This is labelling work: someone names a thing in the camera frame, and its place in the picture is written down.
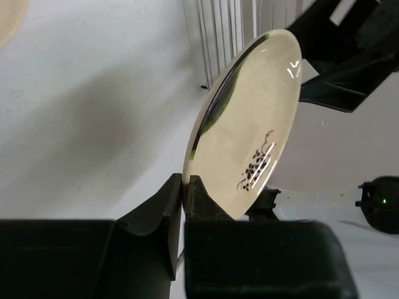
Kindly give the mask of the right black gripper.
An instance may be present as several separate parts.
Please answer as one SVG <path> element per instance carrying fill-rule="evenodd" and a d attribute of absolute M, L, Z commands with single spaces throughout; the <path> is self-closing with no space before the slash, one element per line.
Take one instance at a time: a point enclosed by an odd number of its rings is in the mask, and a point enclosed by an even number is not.
<path fill-rule="evenodd" d="M 398 32 L 398 1 L 355 1 L 336 24 L 339 3 L 314 1 L 287 30 L 319 74 L 302 84 L 299 101 L 352 113 L 398 67 L 397 52 L 358 56 Z"/>

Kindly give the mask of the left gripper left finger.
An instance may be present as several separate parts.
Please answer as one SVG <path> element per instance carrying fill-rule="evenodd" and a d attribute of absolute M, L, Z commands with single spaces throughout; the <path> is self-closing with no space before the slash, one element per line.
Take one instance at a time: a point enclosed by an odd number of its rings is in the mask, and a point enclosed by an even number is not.
<path fill-rule="evenodd" d="M 168 298 L 181 175 L 117 220 L 3 219 L 2 298 Z"/>

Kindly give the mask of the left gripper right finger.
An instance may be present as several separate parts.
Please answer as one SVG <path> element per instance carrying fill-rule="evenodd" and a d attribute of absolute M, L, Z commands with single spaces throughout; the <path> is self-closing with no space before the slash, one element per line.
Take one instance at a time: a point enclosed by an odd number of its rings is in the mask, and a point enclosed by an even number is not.
<path fill-rule="evenodd" d="M 344 250 L 317 221 L 236 221 L 192 176 L 185 202 L 188 298 L 357 298 Z"/>

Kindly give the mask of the cream floral plate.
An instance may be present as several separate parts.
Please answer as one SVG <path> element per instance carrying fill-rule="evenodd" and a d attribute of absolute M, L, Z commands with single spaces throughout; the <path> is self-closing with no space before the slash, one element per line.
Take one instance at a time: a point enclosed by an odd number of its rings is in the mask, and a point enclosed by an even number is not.
<path fill-rule="evenodd" d="M 1 0 L 1 48 L 5 47 L 22 26 L 28 0 Z"/>
<path fill-rule="evenodd" d="M 243 216 L 282 155 L 301 82 L 302 52 L 290 31 L 274 29 L 245 46 L 221 72 L 198 113 L 183 184 L 199 176 L 229 217 Z"/>

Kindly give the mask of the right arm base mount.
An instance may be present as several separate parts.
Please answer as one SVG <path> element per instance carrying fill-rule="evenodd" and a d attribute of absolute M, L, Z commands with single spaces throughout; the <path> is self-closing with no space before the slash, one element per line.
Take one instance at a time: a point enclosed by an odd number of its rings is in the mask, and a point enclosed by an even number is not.
<path fill-rule="evenodd" d="M 246 215 L 250 221 L 278 221 L 279 219 L 273 212 L 276 207 L 276 197 L 281 191 L 278 189 L 265 188 L 254 204 L 248 209 Z"/>

